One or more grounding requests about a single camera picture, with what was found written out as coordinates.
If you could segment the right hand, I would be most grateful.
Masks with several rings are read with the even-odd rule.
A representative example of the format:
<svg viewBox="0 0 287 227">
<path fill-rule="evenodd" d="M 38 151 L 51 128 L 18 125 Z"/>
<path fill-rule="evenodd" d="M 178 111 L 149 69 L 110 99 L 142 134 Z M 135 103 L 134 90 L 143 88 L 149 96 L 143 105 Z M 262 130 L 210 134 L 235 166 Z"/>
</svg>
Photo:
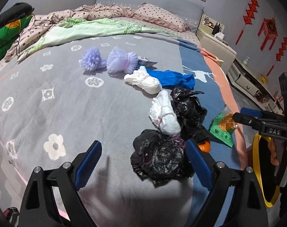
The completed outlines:
<svg viewBox="0 0 287 227">
<path fill-rule="evenodd" d="M 274 165 L 274 166 L 278 166 L 280 163 L 279 161 L 277 160 L 277 152 L 276 152 L 276 146 L 275 146 L 275 143 L 273 140 L 271 140 L 269 143 L 268 143 L 268 148 L 271 152 L 271 163 Z"/>
</svg>

